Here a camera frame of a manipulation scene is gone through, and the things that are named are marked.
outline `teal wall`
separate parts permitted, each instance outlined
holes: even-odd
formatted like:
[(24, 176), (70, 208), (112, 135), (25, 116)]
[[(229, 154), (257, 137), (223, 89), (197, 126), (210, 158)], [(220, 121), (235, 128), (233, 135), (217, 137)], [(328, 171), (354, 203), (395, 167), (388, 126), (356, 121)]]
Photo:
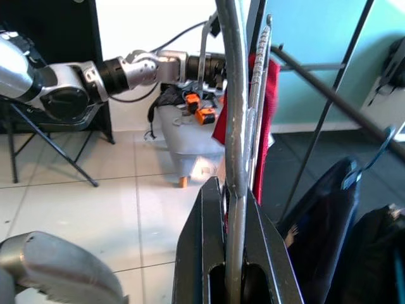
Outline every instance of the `teal wall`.
[[(341, 62), (365, 0), (269, 0), (273, 15), (273, 44), (301, 63)], [(389, 45), (405, 36), (405, 12), (393, 3), (405, 0), (375, 0), (359, 38), (339, 94), (360, 107), (380, 72)], [(315, 72), (332, 86), (337, 72)], [(317, 122), (325, 99), (293, 72), (283, 72), (275, 124)], [(336, 109), (328, 121), (346, 120)]]

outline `white baseboard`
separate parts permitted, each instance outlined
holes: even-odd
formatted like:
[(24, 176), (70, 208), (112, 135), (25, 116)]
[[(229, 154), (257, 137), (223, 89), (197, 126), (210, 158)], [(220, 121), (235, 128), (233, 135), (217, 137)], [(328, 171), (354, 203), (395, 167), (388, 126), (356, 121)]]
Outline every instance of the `white baseboard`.
[[(271, 126), (271, 133), (313, 132), (318, 122), (283, 123)], [(356, 130), (359, 125), (354, 122), (325, 122), (322, 131)]]

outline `orange object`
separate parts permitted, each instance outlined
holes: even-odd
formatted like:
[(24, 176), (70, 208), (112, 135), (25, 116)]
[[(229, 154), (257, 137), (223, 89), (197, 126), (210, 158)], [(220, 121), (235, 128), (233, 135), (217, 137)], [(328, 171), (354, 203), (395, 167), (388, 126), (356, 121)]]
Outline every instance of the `orange object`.
[(215, 122), (215, 110), (213, 108), (198, 109), (194, 115), (200, 125), (212, 124)]
[(185, 96), (185, 102), (187, 103), (187, 109), (191, 114), (195, 112), (200, 107), (200, 96), (196, 93), (190, 93)]

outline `black chair leg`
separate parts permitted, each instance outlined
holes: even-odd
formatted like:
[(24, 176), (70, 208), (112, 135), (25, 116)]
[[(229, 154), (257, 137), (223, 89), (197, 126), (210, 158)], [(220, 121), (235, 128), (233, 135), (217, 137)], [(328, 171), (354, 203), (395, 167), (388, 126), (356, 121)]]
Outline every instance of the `black chair leg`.
[(70, 165), (72, 165), (77, 171), (80, 172), (94, 187), (98, 187), (98, 183), (92, 179), (82, 168), (80, 168), (57, 144), (55, 144), (50, 138), (48, 138), (43, 131), (41, 131), (19, 108), (15, 105), (11, 105), (12, 109), (21, 116), (24, 121), (30, 126), (30, 128), (43, 140), (45, 140), (56, 152), (58, 152)]
[(13, 174), (13, 183), (17, 184), (18, 183), (18, 173), (17, 173), (17, 166), (16, 166), (16, 160), (15, 160), (16, 153), (15, 153), (15, 148), (14, 148), (13, 124), (11, 123), (8, 104), (5, 104), (3, 109), (4, 109), (5, 125), (6, 125), (6, 129), (7, 129), (8, 148), (9, 148), (9, 153), (10, 153), (11, 171)]

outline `wooden leg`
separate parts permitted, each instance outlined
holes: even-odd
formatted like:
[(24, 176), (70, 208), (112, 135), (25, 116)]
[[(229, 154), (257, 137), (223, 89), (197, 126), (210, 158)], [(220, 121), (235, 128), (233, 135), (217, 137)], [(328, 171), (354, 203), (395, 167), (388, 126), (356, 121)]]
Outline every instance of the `wooden leg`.
[(187, 181), (188, 181), (188, 177), (187, 176), (182, 176), (179, 180), (179, 186), (180, 188), (186, 188), (187, 187)]

